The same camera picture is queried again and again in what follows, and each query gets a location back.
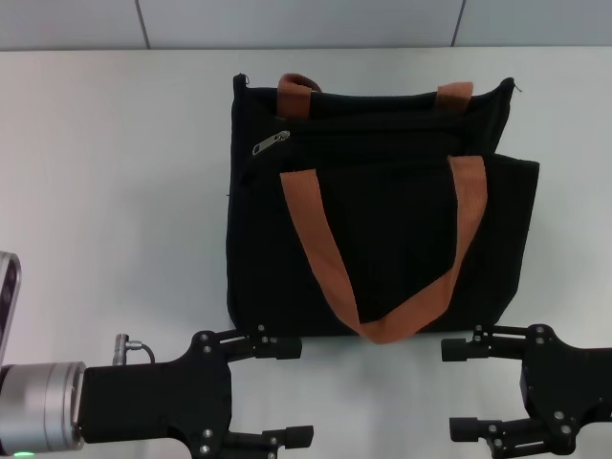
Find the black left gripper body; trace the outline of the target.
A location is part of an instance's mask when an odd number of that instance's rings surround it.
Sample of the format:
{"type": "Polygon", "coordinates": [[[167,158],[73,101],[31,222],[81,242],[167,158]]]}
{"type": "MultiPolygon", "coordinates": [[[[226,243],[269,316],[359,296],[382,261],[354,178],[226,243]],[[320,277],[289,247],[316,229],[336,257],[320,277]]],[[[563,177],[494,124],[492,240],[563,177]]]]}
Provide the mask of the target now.
{"type": "Polygon", "coordinates": [[[170,438],[215,458],[231,418],[231,376],[219,336],[196,333],[174,361],[85,370],[78,427],[88,444],[170,438]]]}

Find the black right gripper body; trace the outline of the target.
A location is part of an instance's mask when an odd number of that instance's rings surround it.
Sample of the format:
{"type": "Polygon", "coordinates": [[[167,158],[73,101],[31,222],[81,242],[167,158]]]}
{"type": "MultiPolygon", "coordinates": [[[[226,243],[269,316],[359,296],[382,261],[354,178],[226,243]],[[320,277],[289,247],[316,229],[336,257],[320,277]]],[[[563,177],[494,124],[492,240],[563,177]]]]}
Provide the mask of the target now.
{"type": "Polygon", "coordinates": [[[584,426],[611,421],[611,349],[578,348],[544,324],[527,328],[521,392],[547,450],[568,455],[584,426]]]}

